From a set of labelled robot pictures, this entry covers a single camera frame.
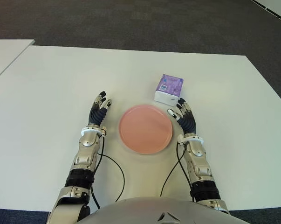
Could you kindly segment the robot right hand black silver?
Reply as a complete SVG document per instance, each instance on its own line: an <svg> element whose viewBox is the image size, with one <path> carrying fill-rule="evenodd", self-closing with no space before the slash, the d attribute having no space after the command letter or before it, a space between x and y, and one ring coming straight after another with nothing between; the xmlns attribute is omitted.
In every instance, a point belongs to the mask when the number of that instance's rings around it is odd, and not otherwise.
<svg viewBox="0 0 281 224"><path fill-rule="evenodd" d="M177 121L184 134L196 134L196 121L188 103L183 98L180 98L176 107L181 114L172 109L167 110L168 114Z"/></svg>

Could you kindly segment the robot left hand black silver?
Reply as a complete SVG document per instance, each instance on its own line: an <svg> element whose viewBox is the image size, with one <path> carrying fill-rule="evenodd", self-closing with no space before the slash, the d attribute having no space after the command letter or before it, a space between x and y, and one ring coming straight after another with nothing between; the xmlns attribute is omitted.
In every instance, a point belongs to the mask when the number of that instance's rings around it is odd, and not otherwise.
<svg viewBox="0 0 281 224"><path fill-rule="evenodd" d="M100 92L99 95L95 98L93 105L90 109L88 125L100 126L111 105L112 100L106 99L106 92Z"/></svg>

